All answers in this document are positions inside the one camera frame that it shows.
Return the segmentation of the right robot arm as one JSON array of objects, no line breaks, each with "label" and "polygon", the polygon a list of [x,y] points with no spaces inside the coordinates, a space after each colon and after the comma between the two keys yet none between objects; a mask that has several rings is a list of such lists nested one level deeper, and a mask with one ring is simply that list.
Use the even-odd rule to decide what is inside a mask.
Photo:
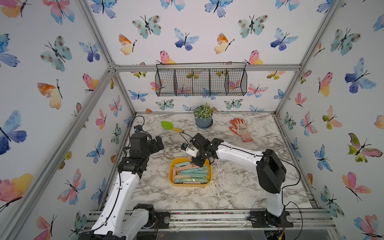
[{"label": "right robot arm", "polygon": [[261,188],[266,192],[267,209],[250,213],[248,220],[254,226],[292,228],[290,213],[283,204],[283,187],[287,169],[273,150],[252,151],[231,145],[221,139],[209,141],[196,134],[181,149],[192,157],[192,163],[202,167],[206,160],[227,160],[240,164],[257,174]]}]

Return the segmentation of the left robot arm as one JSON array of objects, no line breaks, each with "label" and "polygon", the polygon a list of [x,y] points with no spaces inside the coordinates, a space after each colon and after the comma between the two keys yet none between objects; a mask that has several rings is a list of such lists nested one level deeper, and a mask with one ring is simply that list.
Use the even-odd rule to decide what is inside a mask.
[{"label": "left robot arm", "polygon": [[142,228],[156,225],[154,206],[137,204],[124,221],[127,206],[152,154],[164,149],[162,138],[153,138],[146,132],[134,133],[130,145],[124,148],[117,167],[116,182],[104,210],[92,229],[81,233],[80,240],[135,240]]}]

